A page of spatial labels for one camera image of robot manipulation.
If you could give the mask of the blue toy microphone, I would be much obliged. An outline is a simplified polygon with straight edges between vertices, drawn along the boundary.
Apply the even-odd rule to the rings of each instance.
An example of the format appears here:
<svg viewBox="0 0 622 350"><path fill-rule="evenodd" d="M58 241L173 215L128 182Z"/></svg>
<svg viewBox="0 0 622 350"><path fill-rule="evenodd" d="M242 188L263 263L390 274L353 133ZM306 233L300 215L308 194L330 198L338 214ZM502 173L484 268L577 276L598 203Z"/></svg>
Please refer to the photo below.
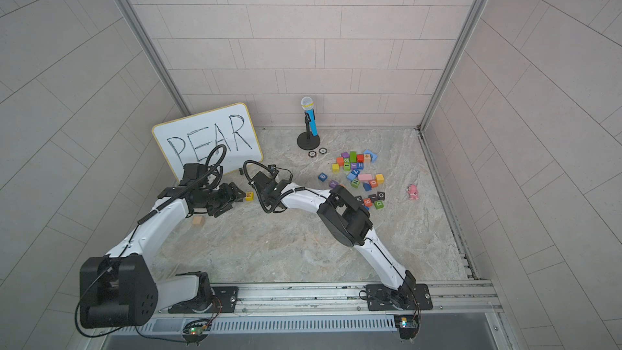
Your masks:
<svg viewBox="0 0 622 350"><path fill-rule="evenodd" d="M309 124L311 134L313 136L317 136L317 123L314 113L314 100L311 97L303 97L301 99L301 107L305 112L305 122Z"/></svg>

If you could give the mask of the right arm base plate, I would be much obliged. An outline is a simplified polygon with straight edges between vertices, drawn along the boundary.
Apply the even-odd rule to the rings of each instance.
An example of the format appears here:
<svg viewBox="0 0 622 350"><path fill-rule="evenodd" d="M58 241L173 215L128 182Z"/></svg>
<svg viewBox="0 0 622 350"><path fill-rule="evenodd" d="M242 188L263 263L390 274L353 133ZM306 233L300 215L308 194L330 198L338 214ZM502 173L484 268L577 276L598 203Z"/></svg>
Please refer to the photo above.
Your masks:
<svg viewBox="0 0 622 350"><path fill-rule="evenodd" d="M422 283L415 284L412 291L407 288L403 292L382 284L366 285L359 297L367 302L370 311L433 309L429 287Z"/></svg>

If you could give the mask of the left circuit board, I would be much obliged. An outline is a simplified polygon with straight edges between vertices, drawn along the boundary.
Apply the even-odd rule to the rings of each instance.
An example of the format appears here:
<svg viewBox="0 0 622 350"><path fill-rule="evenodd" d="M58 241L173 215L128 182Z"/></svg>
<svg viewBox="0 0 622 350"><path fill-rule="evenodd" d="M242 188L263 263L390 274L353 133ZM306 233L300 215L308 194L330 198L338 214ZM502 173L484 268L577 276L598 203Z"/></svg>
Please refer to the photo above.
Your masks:
<svg viewBox="0 0 622 350"><path fill-rule="evenodd" d="M206 319L188 322L182 329L182 337L188 344L198 344L209 336L211 325Z"/></svg>

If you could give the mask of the aluminium mounting rail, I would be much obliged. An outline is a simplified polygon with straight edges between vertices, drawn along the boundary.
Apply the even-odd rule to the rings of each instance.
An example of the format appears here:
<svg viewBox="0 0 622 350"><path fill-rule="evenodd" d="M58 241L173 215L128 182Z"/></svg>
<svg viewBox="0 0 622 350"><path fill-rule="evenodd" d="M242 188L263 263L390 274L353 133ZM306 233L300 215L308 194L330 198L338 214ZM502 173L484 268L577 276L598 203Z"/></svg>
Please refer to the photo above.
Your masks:
<svg viewBox="0 0 622 350"><path fill-rule="evenodd" d="M428 285L433 309L370 311L366 301L359 297L364 283L280 283L280 284L213 284L239 288L236 309L223 316L264 315L347 315L415 313L489 313L500 312L501 302L492 283L485 280L432 282ZM167 309L153 316L168 314Z"/></svg>

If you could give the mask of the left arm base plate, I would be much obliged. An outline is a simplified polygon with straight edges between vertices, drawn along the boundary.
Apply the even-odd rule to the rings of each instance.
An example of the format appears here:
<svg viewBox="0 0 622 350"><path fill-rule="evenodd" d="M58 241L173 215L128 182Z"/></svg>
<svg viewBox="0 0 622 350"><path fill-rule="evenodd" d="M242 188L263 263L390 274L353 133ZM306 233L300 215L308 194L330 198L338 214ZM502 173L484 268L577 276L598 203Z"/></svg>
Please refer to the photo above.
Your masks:
<svg viewBox="0 0 622 350"><path fill-rule="evenodd" d="M196 297L190 301L179 302L168 308L169 314L230 314L236 309L239 288L217 286L212 288L210 297Z"/></svg>

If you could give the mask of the plain wooden cube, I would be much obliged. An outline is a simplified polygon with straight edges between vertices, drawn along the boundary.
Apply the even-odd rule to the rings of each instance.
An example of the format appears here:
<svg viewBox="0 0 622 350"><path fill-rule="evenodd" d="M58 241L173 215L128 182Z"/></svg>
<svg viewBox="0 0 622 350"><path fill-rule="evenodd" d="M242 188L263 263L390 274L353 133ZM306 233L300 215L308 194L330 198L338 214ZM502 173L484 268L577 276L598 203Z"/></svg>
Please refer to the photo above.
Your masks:
<svg viewBox="0 0 622 350"><path fill-rule="evenodd" d="M194 216L192 220L192 225L196 227L202 227L205 224L204 216Z"/></svg>

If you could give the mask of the pink toy figure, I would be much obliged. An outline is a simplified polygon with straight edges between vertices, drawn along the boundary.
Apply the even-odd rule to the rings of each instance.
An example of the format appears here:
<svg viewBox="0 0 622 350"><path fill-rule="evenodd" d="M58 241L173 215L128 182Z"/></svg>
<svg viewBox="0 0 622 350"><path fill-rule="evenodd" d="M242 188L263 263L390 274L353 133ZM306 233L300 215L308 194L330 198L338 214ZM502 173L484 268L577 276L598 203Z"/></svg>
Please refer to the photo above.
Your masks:
<svg viewBox="0 0 622 350"><path fill-rule="evenodd" d="M419 191L415 184L411 184L407 188L407 193L409 195L409 199L418 200L419 199Z"/></svg>

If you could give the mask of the pink cube block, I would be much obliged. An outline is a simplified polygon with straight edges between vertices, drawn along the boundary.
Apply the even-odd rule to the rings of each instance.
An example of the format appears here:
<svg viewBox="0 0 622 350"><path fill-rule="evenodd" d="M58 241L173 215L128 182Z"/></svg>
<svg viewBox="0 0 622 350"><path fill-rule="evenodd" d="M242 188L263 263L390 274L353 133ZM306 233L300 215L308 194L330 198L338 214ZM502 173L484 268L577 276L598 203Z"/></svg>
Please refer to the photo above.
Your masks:
<svg viewBox="0 0 622 350"><path fill-rule="evenodd" d="M374 175L368 173L362 173L357 176L357 179L362 182L374 180Z"/></svg>

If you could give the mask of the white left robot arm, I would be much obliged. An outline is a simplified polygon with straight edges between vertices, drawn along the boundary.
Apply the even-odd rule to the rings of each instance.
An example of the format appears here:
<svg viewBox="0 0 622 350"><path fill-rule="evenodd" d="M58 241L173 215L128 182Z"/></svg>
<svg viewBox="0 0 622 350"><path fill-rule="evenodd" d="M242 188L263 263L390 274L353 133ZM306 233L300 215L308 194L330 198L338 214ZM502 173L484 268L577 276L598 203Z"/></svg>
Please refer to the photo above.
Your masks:
<svg viewBox="0 0 622 350"><path fill-rule="evenodd" d="M246 194L235 184L222 181L223 172L218 165L185 165L180 185L161 191L152 210L122 242L82 265L75 312L78 327L136 327L161 309L202 313L212 308L215 294L207 273L155 281L150 265L168 235L195 210L218 217L244 199Z"/></svg>

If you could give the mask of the right circuit board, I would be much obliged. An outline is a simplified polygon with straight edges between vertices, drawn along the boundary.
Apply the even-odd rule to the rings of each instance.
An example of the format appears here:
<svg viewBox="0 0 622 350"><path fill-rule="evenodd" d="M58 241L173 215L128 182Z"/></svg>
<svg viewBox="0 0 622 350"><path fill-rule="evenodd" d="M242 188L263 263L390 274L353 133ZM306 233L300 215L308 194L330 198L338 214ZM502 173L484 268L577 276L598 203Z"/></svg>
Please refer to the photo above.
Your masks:
<svg viewBox="0 0 622 350"><path fill-rule="evenodd" d="M420 330L420 316L413 315L395 315L395 327L401 340L414 340Z"/></svg>

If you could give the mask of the whiteboard with PEAR text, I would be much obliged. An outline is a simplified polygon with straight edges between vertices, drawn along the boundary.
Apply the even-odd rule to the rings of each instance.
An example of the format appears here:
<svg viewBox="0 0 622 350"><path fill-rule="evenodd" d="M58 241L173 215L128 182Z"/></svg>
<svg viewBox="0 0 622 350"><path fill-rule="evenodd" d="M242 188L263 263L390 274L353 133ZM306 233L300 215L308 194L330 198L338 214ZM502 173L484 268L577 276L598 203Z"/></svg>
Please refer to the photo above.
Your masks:
<svg viewBox="0 0 622 350"><path fill-rule="evenodd" d="M152 134L177 180L182 178L184 165L203 164L218 145L227 148L222 163L225 173L238 170L246 160L263 160L249 110L243 103L161 123L152 128Z"/></svg>

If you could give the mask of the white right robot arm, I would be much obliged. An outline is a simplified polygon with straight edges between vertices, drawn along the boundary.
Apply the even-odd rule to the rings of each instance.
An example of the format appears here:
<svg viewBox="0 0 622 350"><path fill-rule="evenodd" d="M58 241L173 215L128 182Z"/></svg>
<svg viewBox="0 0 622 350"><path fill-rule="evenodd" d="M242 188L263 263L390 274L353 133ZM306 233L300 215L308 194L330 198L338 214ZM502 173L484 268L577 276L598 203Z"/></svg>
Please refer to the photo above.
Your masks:
<svg viewBox="0 0 622 350"><path fill-rule="evenodd" d="M370 213L344 186L317 190L280 180L281 168L248 160L240 168L258 196L265 213L299 209L319 216L330 234L342 245L358 251L375 270L387 292L388 301L397 309L419 308L416 279L384 246Z"/></svg>

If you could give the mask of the circuit board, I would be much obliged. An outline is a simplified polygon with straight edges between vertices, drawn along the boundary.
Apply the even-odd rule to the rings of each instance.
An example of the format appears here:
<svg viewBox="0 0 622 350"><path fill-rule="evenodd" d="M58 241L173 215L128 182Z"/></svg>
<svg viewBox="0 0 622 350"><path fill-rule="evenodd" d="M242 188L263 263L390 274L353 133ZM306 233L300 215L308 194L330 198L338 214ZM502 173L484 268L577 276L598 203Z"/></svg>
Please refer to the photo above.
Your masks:
<svg viewBox="0 0 622 350"><path fill-rule="evenodd" d="M395 327L401 340L414 340L420 330L420 316L413 315L395 315Z"/></svg>
<svg viewBox="0 0 622 350"><path fill-rule="evenodd" d="M188 322L182 329L182 337L188 344L198 344L209 336L211 325L206 319Z"/></svg>

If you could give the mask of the light blue arch block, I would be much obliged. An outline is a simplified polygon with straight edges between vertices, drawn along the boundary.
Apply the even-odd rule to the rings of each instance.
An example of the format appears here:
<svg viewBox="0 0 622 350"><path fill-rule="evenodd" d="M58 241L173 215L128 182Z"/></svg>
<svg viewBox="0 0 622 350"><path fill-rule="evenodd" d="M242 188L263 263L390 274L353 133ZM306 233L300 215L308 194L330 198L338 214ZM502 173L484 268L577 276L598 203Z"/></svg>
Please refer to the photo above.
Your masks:
<svg viewBox="0 0 622 350"><path fill-rule="evenodd" d="M377 160L377 154L375 152L372 152L370 150L365 150L363 154L364 154L364 157L366 159L369 159L371 163L374 163Z"/></svg>

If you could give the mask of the black microphone stand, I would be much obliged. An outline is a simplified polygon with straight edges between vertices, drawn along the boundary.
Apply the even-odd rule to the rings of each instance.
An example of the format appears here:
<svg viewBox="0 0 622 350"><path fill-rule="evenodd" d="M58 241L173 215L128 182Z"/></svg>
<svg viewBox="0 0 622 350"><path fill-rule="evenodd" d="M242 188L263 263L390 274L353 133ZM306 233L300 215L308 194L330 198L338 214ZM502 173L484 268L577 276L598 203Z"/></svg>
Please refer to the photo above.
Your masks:
<svg viewBox="0 0 622 350"><path fill-rule="evenodd" d="M296 143L299 148L307 151L314 150L320 145L320 137L312 133L308 117L305 117L305 132L298 136Z"/></svg>

